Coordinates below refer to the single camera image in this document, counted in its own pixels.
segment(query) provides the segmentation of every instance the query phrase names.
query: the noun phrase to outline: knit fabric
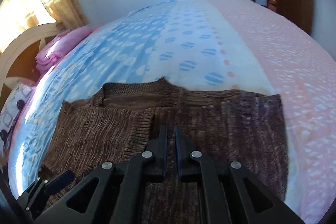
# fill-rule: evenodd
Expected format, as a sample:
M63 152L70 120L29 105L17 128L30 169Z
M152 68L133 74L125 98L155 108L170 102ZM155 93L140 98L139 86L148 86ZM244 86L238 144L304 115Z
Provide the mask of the knit fabric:
M145 84L106 83L88 100L63 102L40 175L70 169L80 181L105 161L119 163L143 152L168 126L167 179L149 183L142 223L199 223L196 183L177 179L174 125L198 149L224 162L238 160L284 200L288 175L280 95L242 90L188 91L165 79ZM55 203L69 189L53 196Z

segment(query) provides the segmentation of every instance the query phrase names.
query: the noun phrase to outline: white patterned pillow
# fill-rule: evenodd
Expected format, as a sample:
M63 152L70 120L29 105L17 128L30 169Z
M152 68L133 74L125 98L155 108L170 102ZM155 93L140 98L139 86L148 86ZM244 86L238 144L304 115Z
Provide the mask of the white patterned pillow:
M4 149L9 149L11 144L12 129L18 115L25 106L35 87L18 83L0 113L0 156L4 157Z

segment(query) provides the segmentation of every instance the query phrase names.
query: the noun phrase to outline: wooden headboard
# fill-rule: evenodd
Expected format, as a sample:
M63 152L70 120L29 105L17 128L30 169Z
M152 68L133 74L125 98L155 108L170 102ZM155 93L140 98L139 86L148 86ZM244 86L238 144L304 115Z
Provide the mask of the wooden headboard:
M56 23L35 26L14 39L0 56L0 111L19 78L36 82L35 56L59 31Z

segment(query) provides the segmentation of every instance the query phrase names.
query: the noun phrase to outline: bed sheet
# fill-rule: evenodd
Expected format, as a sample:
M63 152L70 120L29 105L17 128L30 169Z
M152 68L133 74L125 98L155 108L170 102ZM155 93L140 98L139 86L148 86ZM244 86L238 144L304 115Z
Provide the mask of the bed sheet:
M39 170L62 101L105 82L166 77L191 90L280 93L289 154L285 203L316 223L335 198L336 64L294 24L249 0L169 1L105 25L42 78L8 160L17 198Z

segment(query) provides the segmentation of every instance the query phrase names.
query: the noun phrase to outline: silver rivet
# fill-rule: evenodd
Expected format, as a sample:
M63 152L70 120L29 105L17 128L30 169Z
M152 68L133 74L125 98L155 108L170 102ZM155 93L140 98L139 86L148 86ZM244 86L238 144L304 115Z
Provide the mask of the silver rivet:
M144 158L150 158L151 156L153 156L153 153L150 152L150 151L145 151L145 152L142 153L142 156Z
M200 157L202 157L202 153L199 152L199 151L193 151L193 152L191 152L191 156L193 158L200 158Z
M239 161L233 161L231 163L231 167L234 169L240 169L240 167L242 166L242 164Z
M111 169L112 166L113 166L113 164L111 162L107 161L107 162L104 162L101 167L103 167L103 169L107 170L107 169Z

